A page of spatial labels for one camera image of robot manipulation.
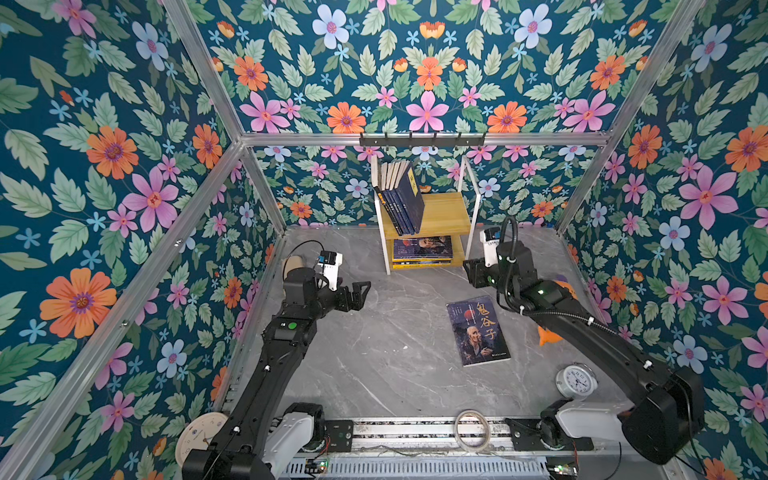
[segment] gray marble floor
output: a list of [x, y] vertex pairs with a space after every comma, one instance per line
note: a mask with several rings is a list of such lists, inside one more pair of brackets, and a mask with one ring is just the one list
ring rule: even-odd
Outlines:
[[[553, 230], [521, 228], [520, 238], [534, 254], [539, 276], [565, 275], [586, 302], [568, 252]], [[299, 242], [317, 239], [326, 249], [344, 255], [345, 284], [370, 280], [372, 291], [360, 312], [331, 312], [318, 322], [317, 335], [288, 385], [278, 412], [292, 402], [324, 406], [327, 418], [367, 416], [451, 416], [464, 409], [485, 415], [537, 415], [561, 398], [555, 373], [573, 362], [588, 364], [598, 376], [594, 401], [625, 399], [619, 388], [566, 342], [538, 345], [536, 325], [527, 317], [496, 312], [512, 359], [490, 365], [462, 367], [445, 308], [446, 303], [494, 296], [476, 290], [463, 269], [424, 269], [386, 275], [379, 231], [290, 230], [287, 253]], [[475, 242], [472, 255], [482, 250]], [[301, 250], [314, 259], [315, 247]], [[281, 282], [273, 282], [259, 318], [260, 333], [283, 298]], [[245, 372], [253, 370], [261, 338], [254, 339]], [[241, 385], [247, 381], [244, 376]]]

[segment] wooden shelf board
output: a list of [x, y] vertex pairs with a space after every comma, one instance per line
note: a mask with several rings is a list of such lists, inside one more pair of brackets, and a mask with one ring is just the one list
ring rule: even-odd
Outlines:
[[464, 198], [458, 192], [449, 194], [423, 194], [424, 217], [421, 230], [416, 235], [399, 236], [392, 219], [382, 207], [384, 237], [395, 238], [437, 237], [440, 235], [469, 235], [469, 215]]
[[393, 271], [405, 271], [405, 270], [417, 270], [420, 268], [462, 268], [462, 265], [464, 263], [464, 247], [462, 246], [462, 237], [461, 235], [451, 235], [451, 247], [453, 248], [453, 260], [451, 263], [446, 263], [443, 265], [424, 265], [424, 266], [410, 266], [409, 268], [402, 268], [402, 269], [395, 269], [393, 267], [393, 254], [394, 254], [394, 246], [395, 241], [394, 240], [387, 240], [386, 242], [386, 249], [387, 249], [387, 258], [389, 261], [389, 268]]

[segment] white alarm clock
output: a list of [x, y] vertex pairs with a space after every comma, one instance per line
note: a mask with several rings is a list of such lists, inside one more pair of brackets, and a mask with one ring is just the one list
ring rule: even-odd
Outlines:
[[192, 420], [179, 435], [179, 441], [176, 444], [176, 462], [179, 466], [184, 464], [184, 460], [193, 449], [208, 450], [208, 444], [226, 421], [227, 416], [221, 412], [206, 413]]
[[598, 380], [592, 370], [583, 363], [574, 363], [558, 372], [555, 383], [563, 396], [583, 399], [598, 387]]

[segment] white shelf frame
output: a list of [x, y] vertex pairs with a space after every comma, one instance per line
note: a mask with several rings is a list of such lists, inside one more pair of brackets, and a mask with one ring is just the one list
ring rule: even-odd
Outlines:
[[[379, 163], [379, 159], [374, 157], [371, 159], [371, 164], [374, 162]], [[472, 182], [472, 188], [475, 190], [475, 209], [472, 211], [472, 221], [469, 225], [469, 238], [467, 239], [467, 247], [464, 250], [464, 257], [466, 258], [469, 255], [469, 252], [472, 250], [472, 238], [475, 235], [475, 225], [477, 224], [478, 219], [478, 212], [480, 211], [480, 204], [482, 203], [482, 195], [480, 194], [480, 186], [478, 185], [478, 179], [477, 176], [475, 176], [475, 172], [472, 170], [472, 167], [469, 165], [469, 162], [467, 161], [467, 156], [462, 155], [462, 162], [461, 167], [459, 168], [458, 172], [458, 180], [454, 182], [454, 186], [456, 187], [456, 190], [462, 195], [462, 198], [464, 197], [464, 178], [465, 178], [465, 172], [469, 176], [469, 180]], [[386, 268], [386, 274], [391, 275], [392, 272], [389, 268], [389, 251], [387, 250], [386, 244], [387, 239], [386, 235], [384, 234], [384, 222], [382, 222], [382, 205], [379, 201], [379, 195], [376, 194], [376, 192], [373, 192], [373, 201], [376, 205], [376, 220], [379, 223], [379, 235], [381, 236], [382, 241], [382, 253], [384, 254], [384, 267]]]

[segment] floral wallpaper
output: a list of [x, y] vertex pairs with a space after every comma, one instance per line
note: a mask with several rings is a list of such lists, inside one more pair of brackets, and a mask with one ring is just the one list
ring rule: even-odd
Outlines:
[[[569, 227], [604, 321], [703, 376], [709, 480], [768, 474], [768, 11], [707, 3]], [[700, 468], [690, 446], [685, 455]]]
[[203, 3], [190, 9], [244, 125], [347, 134], [606, 130], [677, 5]]

